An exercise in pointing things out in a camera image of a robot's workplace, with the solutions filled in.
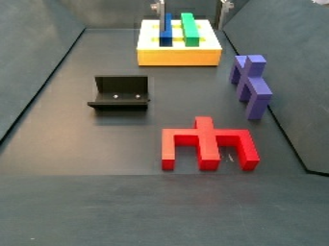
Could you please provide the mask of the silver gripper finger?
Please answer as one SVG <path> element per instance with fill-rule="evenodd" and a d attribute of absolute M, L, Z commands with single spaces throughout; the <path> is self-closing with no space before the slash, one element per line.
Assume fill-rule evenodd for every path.
<path fill-rule="evenodd" d="M 166 3 L 164 0 L 154 0 L 150 5 L 151 9 L 156 12 L 159 16 L 159 31 L 164 31 L 164 19 L 166 19 Z"/>
<path fill-rule="evenodd" d="M 234 3 L 231 0 L 219 0 L 221 3 L 221 12 L 219 12 L 219 19 L 218 19 L 218 29 L 223 27 L 223 20 L 229 11 L 234 8 Z"/>

